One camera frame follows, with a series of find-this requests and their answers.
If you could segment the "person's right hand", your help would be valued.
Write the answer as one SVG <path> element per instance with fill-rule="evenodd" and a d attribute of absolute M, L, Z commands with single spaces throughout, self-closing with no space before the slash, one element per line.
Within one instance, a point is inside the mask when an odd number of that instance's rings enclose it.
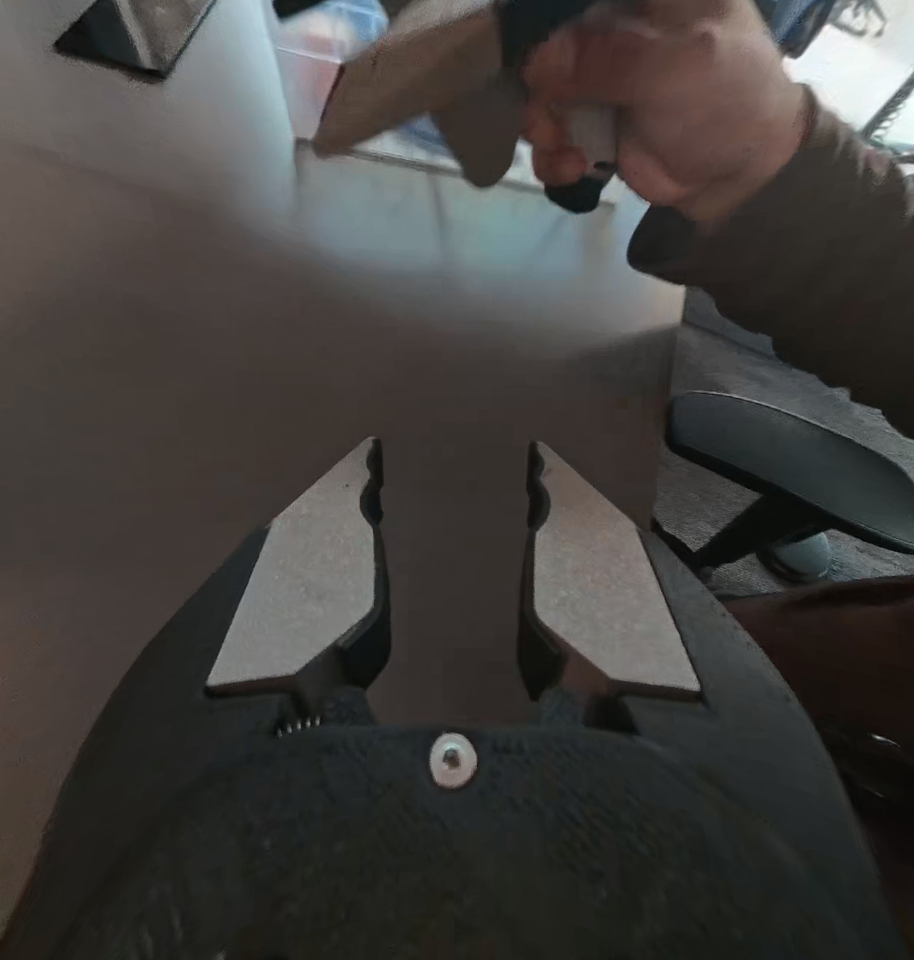
<path fill-rule="evenodd" d="M 775 178 L 811 122 L 809 96 L 751 2 L 645 2 L 606 25 L 567 25 L 535 48 L 523 77 L 539 181 L 581 178 L 588 161 L 564 113 L 607 106 L 623 182 L 706 229 Z"/>

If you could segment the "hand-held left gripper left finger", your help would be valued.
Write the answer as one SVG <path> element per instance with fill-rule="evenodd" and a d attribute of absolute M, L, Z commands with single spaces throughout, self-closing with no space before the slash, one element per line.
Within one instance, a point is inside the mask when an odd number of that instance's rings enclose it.
<path fill-rule="evenodd" d="M 382 445 L 368 437 L 271 522 L 209 694 L 321 702 L 373 683 L 391 652 L 382 486 Z"/>

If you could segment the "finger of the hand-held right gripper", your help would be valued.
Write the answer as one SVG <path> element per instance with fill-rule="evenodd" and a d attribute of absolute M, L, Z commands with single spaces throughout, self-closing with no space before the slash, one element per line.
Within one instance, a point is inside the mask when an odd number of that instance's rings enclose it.
<path fill-rule="evenodd" d="M 345 61 L 312 138 L 320 157 L 354 148 L 428 116 L 478 188 L 511 168 L 524 94 L 505 65 L 501 6 L 403 6 L 388 29 Z"/>

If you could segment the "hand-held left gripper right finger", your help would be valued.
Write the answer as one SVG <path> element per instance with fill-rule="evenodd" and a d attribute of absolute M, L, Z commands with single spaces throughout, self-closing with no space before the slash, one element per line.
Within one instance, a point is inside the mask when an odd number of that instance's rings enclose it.
<path fill-rule="evenodd" d="M 598 696 L 697 702 L 700 681 L 638 526 L 540 441 L 526 491 L 518 666 L 529 698 L 571 677 Z"/>

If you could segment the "person's right forearm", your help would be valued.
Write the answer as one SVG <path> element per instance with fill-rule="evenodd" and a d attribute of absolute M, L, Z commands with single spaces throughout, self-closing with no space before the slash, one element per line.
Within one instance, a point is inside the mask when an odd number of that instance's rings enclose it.
<path fill-rule="evenodd" d="M 914 183 L 802 90 L 806 135 L 767 185 L 710 227 L 651 207 L 628 261 L 914 440 Z"/>

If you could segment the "black rectangular mat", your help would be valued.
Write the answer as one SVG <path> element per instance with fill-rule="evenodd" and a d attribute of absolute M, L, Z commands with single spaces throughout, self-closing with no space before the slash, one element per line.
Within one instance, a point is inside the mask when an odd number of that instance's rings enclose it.
<path fill-rule="evenodd" d="M 57 53 L 163 80 L 212 1 L 95 1 L 54 43 Z"/>

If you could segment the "person's brown clothing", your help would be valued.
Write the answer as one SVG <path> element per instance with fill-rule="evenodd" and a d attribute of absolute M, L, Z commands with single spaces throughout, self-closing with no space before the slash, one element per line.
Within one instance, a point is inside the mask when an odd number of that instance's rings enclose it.
<path fill-rule="evenodd" d="M 914 826 L 914 576 L 741 597 L 727 610 L 872 810 Z"/>

